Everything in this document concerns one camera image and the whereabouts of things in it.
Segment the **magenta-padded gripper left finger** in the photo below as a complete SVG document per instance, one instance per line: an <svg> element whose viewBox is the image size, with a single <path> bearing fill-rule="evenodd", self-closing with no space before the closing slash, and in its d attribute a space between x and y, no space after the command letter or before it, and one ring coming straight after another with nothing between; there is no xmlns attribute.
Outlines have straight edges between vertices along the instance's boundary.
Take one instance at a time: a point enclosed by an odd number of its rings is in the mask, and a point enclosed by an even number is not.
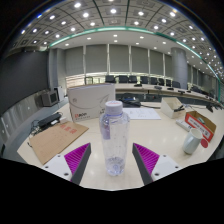
<svg viewBox="0 0 224 224"><path fill-rule="evenodd" d="M79 185L90 154L91 144L87 143L66 155L57 154L49 160L42 169Z"/></svg>

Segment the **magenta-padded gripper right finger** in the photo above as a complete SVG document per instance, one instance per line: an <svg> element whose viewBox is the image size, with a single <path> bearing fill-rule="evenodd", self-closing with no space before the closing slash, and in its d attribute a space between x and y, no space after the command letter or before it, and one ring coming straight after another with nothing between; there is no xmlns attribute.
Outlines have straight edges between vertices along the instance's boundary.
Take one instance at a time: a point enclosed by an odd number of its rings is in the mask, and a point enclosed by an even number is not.
<svg viewBox="0 0 224 224"><path fill-rule="evenodd" d="M132 153L145 185L181 170L181 166L168 155L159 155L137 143L133 144Z"/></svg>

